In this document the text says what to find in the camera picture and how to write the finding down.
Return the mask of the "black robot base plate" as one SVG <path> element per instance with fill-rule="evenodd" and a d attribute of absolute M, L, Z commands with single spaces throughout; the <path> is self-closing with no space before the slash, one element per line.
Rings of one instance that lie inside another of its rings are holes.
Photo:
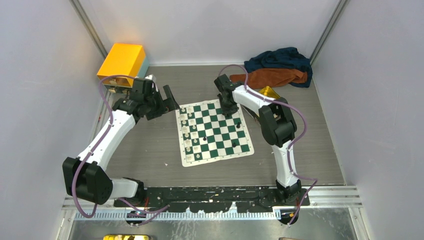
<path fill-rule="evenodd" d="M 135 207 L 148 211 L 163 207 L 169 213 L 226 213 L 235 205 L 237 213 L 270 213 L 274 207 L 296 208 L 304 197 L 305 188 L 283 199 L 275 186 L 221 187 L 148 187 L 132 198 L 124 198 Z"/>

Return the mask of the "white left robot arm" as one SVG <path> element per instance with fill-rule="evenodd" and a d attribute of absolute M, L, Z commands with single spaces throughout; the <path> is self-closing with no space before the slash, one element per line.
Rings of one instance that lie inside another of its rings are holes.
<path fill-rule="evenodd" d="M 152 120 L 180 108 L 168 85 L 163 86 L 163 92 L 164 96 L 153 75 L 134 78 L 128 97 L 108 107 L 109 119 L 88 147 L 76 158 L 64 160 L 62 170 L 69 196 L 97 205 L 119 198 L 126 198 L 135 207 L 145 202 L 142 181 L 110 178 L 106 169 L 123 138 L 140 119 Z"/>

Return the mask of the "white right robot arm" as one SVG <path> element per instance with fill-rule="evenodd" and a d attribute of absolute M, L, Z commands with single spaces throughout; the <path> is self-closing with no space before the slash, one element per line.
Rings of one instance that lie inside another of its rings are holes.
<path fill-rule="evenodd" d="M 281 204 L 291 205 L 301 192 L 302 184 L 296 175 L 292 147 L 297 124 L 287 100 L 265 96 L 241 82 L 230 81 L 225 74 L 218 76 L 214 84 L 219 91 L 218 99 L 224 116 L 232 116 L 239 106 L 258 116 L 262 136 L 274 152 L 277 198 Z"/>

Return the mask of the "green white chess mat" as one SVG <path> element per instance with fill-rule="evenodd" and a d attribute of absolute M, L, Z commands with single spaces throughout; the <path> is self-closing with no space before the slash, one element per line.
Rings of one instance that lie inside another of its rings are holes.
<path fill-rule="evenodd" d="M 253 143 L 239 108 L 230 117 L 222 115 L 218 99 L 184 104 L 175 111 L 179 152 L 183 167 L 251 156 Z"/>

